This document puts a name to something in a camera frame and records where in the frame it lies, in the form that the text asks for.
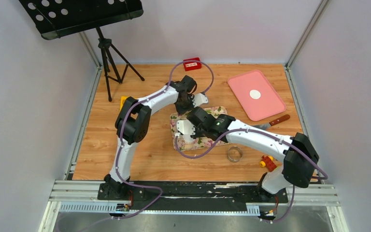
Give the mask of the floral yellow tray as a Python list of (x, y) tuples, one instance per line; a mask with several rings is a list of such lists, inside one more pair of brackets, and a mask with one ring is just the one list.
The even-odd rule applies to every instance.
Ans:
[[(216, 107), (209, 107), (209, 108), (204, 108), (204, 110), (217, 118), (220, 114), (227, 114), (227, 109), (224, 106), (216, 106)], [(197, 149), (202, 149), (202, 148), (209, 148), (213, 143), (214, 140), (207, 138), (207, 137), (202, 137), (202, 136), (197, 136), (195, 137), (193, 135), (193, 138), (190, 139), (184, 139), (183, 136), (181, 135), (177, 140), (175, 140), (175, 136), (177, 133), (177, 121), (179, 120), (186, 120), (186, 116), (188, 113), (184, 115), (179, 115), (178, 113), (173, 113), (169, 117), (170, 121), (170, 128), (171, 128), (171, 135), (173, 138), (173, 148), (176, 150), (176, 145), (175, 141), (177, 141), (178, 148), (183, 152), (183, 151), (190, 151), (190, 150), (197, 150)]]

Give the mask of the white dough ball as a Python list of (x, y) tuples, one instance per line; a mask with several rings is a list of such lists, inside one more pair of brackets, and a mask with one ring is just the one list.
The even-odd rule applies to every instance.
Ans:
[(190, 143), (190, 144), (192, 144), (192, 143), (195, 142), (196, 138), (195, 138), (194, 135), (185, 134), (185, 135), (183, 135), (183, 140), (184, 140), (186, 143)]

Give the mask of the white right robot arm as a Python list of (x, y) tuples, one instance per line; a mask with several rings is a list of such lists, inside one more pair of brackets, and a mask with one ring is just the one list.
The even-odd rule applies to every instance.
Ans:
[(281, 162), (280, 167), (261, 177), (256, 189), (261, 201), (270, 201), (276, 193), (289, 186), (309, 186), (319, 155), (306, 135), (297, 133), (292, 137), (271, 133), (226, 114), (214, 117), (200, 107), (193, 109), (186, 118), (197, 132), (207, 138), (244, 145)]

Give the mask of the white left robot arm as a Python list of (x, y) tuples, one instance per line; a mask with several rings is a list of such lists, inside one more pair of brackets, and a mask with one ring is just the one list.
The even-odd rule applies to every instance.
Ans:
[(128, 195), (131, 163), (138, 143), (147, 135), (151, 116), (171, 104), (175, 105), (177, 113), (183, 115), (208, 103), (205, 92), (193, 92), (196, 87), (196, 81), (186, 75), (180, 81), (169, 81), (148, 96), (125, 100), (115, 121), (118, 139), (114, 164), (104, 178), (105, 185), (116, 199), (122, 200)]

